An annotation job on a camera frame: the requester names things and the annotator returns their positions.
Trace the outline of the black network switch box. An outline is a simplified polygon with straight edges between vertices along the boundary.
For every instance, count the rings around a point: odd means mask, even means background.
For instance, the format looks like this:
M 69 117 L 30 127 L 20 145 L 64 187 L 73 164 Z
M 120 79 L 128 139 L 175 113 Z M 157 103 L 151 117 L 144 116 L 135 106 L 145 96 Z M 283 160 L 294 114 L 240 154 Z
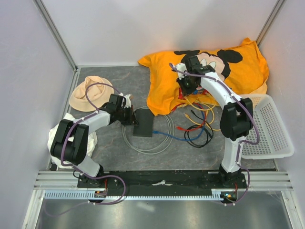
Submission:
M 135 116 L 138 125 L 134 126 L 133 136 L 135 137 L 152 137 L 154 115 L 148 108 L 137 109 Z

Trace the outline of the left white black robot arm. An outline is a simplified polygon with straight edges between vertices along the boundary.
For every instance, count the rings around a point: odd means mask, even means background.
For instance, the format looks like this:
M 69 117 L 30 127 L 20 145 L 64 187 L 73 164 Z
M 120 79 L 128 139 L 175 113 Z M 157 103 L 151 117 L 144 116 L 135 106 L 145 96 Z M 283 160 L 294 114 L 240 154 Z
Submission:
M 51 145 L 51 156 L 62 166 L 71 166 L 88 176 L 93 187 L 104 184 L 103 167 L 87 155 L 89 135 L 119 121 L 122 125 L 138 125 L 130 95 L 111 94 L 109 101 L 93 113 L 75 121 L 63 119 L 59 122 Z

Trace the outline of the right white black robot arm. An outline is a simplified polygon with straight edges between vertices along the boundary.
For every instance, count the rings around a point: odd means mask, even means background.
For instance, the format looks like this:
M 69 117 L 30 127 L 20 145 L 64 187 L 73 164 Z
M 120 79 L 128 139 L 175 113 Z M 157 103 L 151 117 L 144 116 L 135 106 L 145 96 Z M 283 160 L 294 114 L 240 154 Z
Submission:
M 177 72 L 177 82 L 183 95 L 191 95 L 201 87 L 215 99 L 222 109 L 220 130 L 225 137 L 224 157 L 219 167 L 218 182 L 228 188 L 241 175 L 241 151 L 250 130 L 254 126 L 253 103 L 232 91 L 210 65 L 202 65 L 197 56 L 184 63 L 170 64 Z

